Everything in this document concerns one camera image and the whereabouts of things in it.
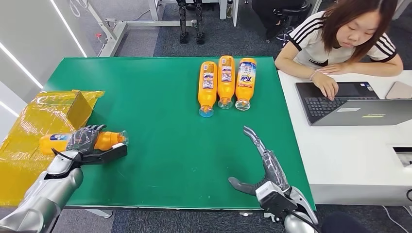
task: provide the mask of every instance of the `yellow box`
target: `yellow box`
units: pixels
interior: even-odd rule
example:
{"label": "yellow box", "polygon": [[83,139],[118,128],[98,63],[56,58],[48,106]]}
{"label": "yellow box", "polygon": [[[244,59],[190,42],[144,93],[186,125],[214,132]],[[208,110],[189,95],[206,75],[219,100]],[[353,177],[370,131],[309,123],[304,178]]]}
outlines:
{"label": "yellow box", "polygon": [[49,133],[69,133],[85,126],[103,91],[39,93],[20,113],[0,146],[0,206],[17,206],[52,156],[39,151]]}

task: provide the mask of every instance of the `white wall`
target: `white wall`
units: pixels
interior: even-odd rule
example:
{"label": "white wall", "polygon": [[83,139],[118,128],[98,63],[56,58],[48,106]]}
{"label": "white wall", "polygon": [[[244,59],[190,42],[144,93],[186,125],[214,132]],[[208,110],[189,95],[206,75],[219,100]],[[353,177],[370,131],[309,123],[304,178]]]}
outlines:
{"label": "white wall", "polygon": [[[55,0],[87,56],[96,56],[67,0]],[[50,0],[10,0],[0,7],[0,42],[45,84],[64,57],[83,57]],[[40,91],[0,50],[0,82],[25,102]]]}
{"label": "white wall", "polygon": [[[21,110],[26,106],[26,102],[20,99],[6,85],[0,82],[0,101],[6,104],[9,108],[20,114]],[[0,106],[0,145],[3,139],[8,134],[17,117],[8,110]]]}

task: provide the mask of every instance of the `bracelet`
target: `bracelet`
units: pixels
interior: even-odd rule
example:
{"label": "bracelet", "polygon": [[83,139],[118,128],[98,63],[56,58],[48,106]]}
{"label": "bracelet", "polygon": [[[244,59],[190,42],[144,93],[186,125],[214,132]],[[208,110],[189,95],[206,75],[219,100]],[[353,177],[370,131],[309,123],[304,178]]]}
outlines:
{"label": "bracelet", "polygon": [[316,69],[312,72],[312,74],[309,76],[309,81],[312,82],[313,77],[315,76],[316,72],[318,72],[318,71],[319,71],[319,69]]}

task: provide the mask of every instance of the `gray laptop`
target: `gray laptop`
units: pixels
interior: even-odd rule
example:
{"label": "gray laptop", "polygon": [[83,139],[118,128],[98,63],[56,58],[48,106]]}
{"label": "gray laptop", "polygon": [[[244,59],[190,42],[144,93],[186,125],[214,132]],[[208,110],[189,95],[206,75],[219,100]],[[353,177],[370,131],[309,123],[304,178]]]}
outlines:
{"label": "gray laptop", "polygon": [[410,119],[412,100],[348,100],[312,125],[397,125]]}
{"label": "gray laptop", "polygon": [[312,126],[396,125],[412,119],[412,100],[380,100],[367,82],[338,83],[334,101],[313,83],[297,83]]}

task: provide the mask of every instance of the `orange bottle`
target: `orange bottle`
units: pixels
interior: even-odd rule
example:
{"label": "orange bottle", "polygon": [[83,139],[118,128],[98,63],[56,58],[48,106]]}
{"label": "orange bottle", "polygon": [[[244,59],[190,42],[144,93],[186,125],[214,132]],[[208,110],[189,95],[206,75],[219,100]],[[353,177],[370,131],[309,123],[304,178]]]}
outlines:
{"label": "orange bottle", "polygon": [[228,109],[233,106],[232,96],[235,94],[235,59],[232,56],[222,56],[218,72],[218,106]]}
{"label": "orange bottle", "polygon": [[[44,155],[54,154],[51,148],[55,148],[57,151],[66,151],[66,146],[71,138],[71,133],[56,133],[44,135],[39,140],[40,151]],[[127,132],[122,131],[120,133],[113,132],[101,132],[97,138],[96,144],[94,145],[95,150],[109,150],[117,143],[128,144],[129,139],[127,137]]]}
{"label": "orange bottle", "polygon": [[256,61],[253,58],[243,58],[240,61],[238,81],[236,83],[236,101],[235,106],[241,111],[250,108],[250,99],[253,96],[256,77]]}
{"label": "orange bottle", "polygon": [[213,115],[213,105],[216,102],[217,76],[216,63],[202,63],[197,99],[200,103],[199,114],[203,117],[211,117]]}

